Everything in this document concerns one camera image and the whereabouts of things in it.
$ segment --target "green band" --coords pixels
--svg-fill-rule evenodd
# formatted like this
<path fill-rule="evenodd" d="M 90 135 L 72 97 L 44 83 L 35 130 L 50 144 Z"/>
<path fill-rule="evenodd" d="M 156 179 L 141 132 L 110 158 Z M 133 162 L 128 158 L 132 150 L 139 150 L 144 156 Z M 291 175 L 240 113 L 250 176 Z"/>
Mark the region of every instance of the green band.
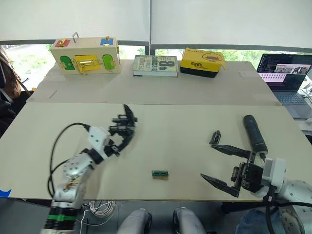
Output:
<path fill-rule="evenodd" d="M 75 216 L 66 216 L 64 214 L 59 214 L 59 215 L 51 215 L 51 214 L 49 214 L 48 215 L 48 219 L 53 219 L 53 220 L 56 220 L 56 221 L 63 222 L 63 221 L 74 221 L 74 220 L 76 220 L 76 217 Z"/>

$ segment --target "laptop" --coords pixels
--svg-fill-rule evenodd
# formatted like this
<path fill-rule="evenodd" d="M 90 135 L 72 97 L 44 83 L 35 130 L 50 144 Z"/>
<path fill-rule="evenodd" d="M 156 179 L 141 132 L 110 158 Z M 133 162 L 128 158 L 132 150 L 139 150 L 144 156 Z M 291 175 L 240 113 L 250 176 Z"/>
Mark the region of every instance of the laptop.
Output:
<path fill-rule="evenodd" d="M 297 93 L 311 70 L 312 55 L 263 54 L 257 72 L 294 119 L 312 117 L 312 109 Z"/>

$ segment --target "tabletop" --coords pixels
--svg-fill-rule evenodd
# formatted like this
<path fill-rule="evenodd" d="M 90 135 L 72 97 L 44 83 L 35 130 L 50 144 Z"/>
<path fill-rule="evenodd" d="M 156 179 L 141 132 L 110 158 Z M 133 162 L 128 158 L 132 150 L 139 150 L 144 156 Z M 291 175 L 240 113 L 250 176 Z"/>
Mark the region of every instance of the tabletop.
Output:
<path fill-rule="evenodd" d="M 250 150 L 242 122 L 248 114 L 258 123 L 268 146 L 267 157 L 285 158 L 288 178 L 312 184 L 312 146 L 284 107 L 129 106 L 138 118 L 136 134 L 119 157 L 113 156 L 96 168 L 87 185 L 86 199 L 259 200 L 244 189 L 235 198 L 199 175 L 204 173 L 233 185 L 233 167 L 243 159 L 222 154 L 208 142 L 219 130 L 220 144 Z M 48 162 L 60 131 L 73 122 L 107 129 L 112 118 L 122 113 L 122 104 L 27 103 L 0 139 L 0 189 L 12 189 L 10 197 L 49 198 Z M 83 128 L 67 130 L 57 144 L 54 165 L 86 148 L 86 138 Z M 169 179 L 153 179 L 152 170 L 168 171 Z M 55 173 L 56 184 L 61 173 L 62 169 Z"/>
<path fill-rule="evenodd" d="M 169 105 L 280 105 L 250 62 L 226 62 L 215 78 L 134 77 L 133 60 L 120 74 L 63 75 L 56 64 L 28 102 Z"/>

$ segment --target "laptop screen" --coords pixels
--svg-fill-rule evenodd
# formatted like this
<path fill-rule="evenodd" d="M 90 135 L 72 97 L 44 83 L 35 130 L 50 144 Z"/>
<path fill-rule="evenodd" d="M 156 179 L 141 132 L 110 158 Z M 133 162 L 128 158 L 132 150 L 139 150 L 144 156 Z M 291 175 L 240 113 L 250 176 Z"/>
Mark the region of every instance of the laptop screen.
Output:
<path fill-rule="evenodd" d="M 312 55 L 263 54 L 257 72 L 272 91 L 297 92 L 311 64 Z"/>

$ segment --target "book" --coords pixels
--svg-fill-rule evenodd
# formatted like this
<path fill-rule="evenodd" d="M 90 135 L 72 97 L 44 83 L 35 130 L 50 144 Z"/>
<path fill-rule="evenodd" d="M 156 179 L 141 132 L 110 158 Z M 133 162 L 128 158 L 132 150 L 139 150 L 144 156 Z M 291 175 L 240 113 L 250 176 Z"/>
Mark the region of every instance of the book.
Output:
<path fill-rule="evenodd" d="M 176 56 L 136 55 L 133 64 L 134 76 L 177 77 Z"/>

